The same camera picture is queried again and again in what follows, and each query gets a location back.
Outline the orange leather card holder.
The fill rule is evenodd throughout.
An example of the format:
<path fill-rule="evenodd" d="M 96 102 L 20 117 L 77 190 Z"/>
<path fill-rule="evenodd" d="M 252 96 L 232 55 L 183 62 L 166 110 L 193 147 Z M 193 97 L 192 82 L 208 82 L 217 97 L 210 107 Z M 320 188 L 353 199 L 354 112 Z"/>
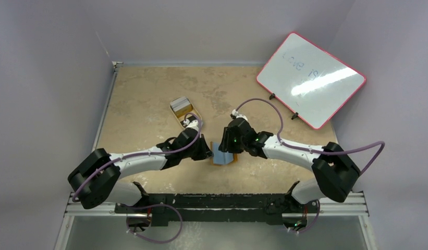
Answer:
<path fill-rule="evenodd" d="M 219 149 L 219 143 L 210 142 L 210 150 L 213 153 L 211 157 L 211 164 L 215 166 L 225 166 L 236 163 L 238 161 L 238 155 L 228 152 L 221 152 Z"/>

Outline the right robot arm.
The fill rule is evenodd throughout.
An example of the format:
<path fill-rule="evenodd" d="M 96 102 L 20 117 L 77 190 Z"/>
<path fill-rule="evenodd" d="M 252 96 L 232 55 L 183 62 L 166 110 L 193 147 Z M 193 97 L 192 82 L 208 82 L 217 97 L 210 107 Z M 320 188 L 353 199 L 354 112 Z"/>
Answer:
<path fill-rule="evenodd" d="M 361 175 L 358 166 L 342 148 L 333 142 L 325 146 L 294 143 L 293 148 L 277 135 L 256 132 L 244 118 L 232 120 L 224 128 L 222 141 L 218 147 L 224 153 L 240 154 L 264 159 L 282 160 L 311 171 L 314 177 L 293 184 L 285 198 L 286 207 L 298 212 L 306 203 L 321 198 L 329 198 L 343 203 Z"/>

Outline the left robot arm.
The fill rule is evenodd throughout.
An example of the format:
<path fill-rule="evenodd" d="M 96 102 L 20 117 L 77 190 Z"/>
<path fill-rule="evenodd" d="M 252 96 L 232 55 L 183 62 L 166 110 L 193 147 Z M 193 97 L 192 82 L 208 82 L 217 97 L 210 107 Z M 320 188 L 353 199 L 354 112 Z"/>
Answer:
<path fill-rule="evenodd" d="M 84 209 L 105 202 L 113 193 L 117 182 L 127 176 L 146 171 L 161 171 L 190 158 L 206 160 L 213 156 L 204 135 L 197 129 L 186 128 L 177 137 L 142 151 L 108 153 L 104 148 L 92 151 L 68 176 L 74 191 L 72 201 Z"/>

